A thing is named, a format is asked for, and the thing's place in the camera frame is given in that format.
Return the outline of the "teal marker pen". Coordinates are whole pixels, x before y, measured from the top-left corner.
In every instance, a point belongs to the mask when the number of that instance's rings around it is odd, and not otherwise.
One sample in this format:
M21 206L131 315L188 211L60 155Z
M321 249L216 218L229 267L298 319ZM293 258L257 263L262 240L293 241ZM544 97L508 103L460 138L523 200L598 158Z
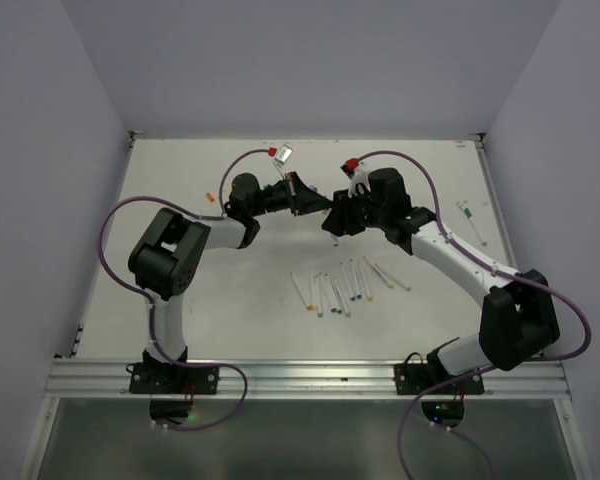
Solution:
M337 299L334 296L334 292L333 289L329 283L329 279L328 276L325 275L323 272L320 273L320 280L321 280L321 284L324 290L324 294L326 297L326 301L328 304L328 308L330 310L331 313L338 313L339 312L339 306L337 303Z

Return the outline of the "light orange capped marker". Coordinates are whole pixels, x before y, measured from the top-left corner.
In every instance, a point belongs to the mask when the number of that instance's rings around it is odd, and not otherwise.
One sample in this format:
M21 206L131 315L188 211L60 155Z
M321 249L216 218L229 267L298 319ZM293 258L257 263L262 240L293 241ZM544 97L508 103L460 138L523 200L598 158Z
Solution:
M385 268L381 267L379 264L375 264L375 266L378 268L381 274L384 275L392 284L398 286L406 292L412 291L412 288L410 286L406 285L404 282L399 280L395 275L389 273Z

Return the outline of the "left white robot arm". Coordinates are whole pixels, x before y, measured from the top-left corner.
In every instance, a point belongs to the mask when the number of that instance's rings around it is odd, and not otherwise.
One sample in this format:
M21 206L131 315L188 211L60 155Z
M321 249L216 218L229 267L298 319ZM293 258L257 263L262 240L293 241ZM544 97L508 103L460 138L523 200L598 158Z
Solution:
M231 183L226 215L204 219L165 203L156 213L128 259L136 286L149 295L149 343L145 356L158 363L152 379L165 392L181 390L188 369L183 335L183 294L189 288L203 253L244 249L260 231L259 216L288 210L307 215L330 208L332 201L310 189L297 173L262 187L244 173Z

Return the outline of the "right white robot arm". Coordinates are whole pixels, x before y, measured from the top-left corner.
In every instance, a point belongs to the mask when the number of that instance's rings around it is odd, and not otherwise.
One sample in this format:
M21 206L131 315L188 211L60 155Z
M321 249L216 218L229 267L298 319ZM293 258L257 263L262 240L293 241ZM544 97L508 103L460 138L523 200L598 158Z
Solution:
M396 169L371 170L356 163L342 169L350 186L334 193L323 229L338 237L381 230L391 244L446 275L481 309L477 333L428 354L425 379L431 389L448 392L462 374L484 367L510 371L559 339L542 274L520 273L455 239L436 213L412 204Z

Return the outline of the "green marker pen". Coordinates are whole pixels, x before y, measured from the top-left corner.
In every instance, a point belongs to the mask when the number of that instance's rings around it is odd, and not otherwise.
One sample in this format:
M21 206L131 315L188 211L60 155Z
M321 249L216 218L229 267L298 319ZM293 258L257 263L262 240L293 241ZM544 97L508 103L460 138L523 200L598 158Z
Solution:
M317 317L318 318L323 318L324 317L324 309L323 309L323 293L322 293L322 286L320 283L320 279L318 275L314 275L314 287L316 290L316 311L317 311Z

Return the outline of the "blue capped marker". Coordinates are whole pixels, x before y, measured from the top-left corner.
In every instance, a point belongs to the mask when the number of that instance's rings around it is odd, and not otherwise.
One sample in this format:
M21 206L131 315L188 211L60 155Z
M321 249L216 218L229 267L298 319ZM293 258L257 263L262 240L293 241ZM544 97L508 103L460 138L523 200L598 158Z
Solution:
M359 283L358 272L357 272L355 263L352 259L349 260L349 268L350 268L353 293L357 299L361 299L362 298L362 290L361 290L360 283Z

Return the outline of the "yellow marker pen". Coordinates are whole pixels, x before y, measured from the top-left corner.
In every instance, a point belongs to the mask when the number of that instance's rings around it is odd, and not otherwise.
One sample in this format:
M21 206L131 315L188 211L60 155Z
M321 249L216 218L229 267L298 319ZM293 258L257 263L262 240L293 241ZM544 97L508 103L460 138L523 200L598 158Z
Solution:
M313 311L318 310L318 304L316 303L316 293L315 293L316 283L315 276L313 272L309 271L309 300L310 300L310 308Z
M364 295L365 295L366 299L369 302L371 302L374 299L373 292L372 292L372 289L370 287L370 283L369 283L369 280L368 280L367 273L366 273L365 268L364 268L364 266L363 266L363 264L362 264L361 261L358 262L358 270L359 270L360 277L361 277L361 280L362 280L362 283L363 283Z

